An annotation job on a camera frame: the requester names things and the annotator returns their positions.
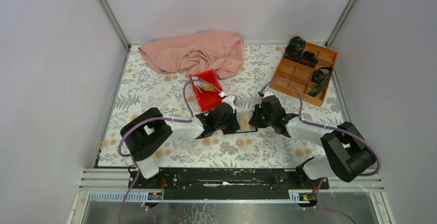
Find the gold VIP card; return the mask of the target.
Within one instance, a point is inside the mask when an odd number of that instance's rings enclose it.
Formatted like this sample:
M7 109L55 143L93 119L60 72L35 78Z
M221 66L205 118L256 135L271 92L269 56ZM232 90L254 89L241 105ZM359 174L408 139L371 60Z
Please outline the gold VIP card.
M201 89L205 92L217 92L214 85L207 84L204 82L201 83Z

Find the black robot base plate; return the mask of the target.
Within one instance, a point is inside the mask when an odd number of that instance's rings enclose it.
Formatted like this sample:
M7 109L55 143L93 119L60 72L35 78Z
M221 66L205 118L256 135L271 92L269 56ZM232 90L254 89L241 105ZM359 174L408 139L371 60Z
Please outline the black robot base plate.
M130 169L128 186L156 189L163 200L290 200L297 192L313 197L328 182L309 179L302 170L262 168L176 168L159 169L146 179Z

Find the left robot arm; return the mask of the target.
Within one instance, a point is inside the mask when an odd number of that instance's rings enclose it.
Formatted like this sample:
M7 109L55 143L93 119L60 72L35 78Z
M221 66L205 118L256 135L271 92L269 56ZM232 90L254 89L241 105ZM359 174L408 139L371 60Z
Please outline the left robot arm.
M167 139L172 136L205 139L218 130L222 130L223 134L234 134L240 130L237 111L225 102L212 111L190 118L164 116L153 107L126 124L120 135L141 173L140 182L147 188L154 188L160 181L154 153Z

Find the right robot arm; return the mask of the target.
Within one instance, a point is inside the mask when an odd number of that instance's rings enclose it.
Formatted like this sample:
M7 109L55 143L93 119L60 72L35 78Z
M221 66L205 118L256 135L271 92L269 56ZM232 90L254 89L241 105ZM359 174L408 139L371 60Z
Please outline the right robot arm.
M338 177L351 182L377 163L376 154L365 144L351 122L336 127L305 121L299 114L286 113L274 94L263 93L249 124L256 128L271 127L282 136L302 139L321 146L325 155L310 158L296 167L296 184L310 188L317 179Z

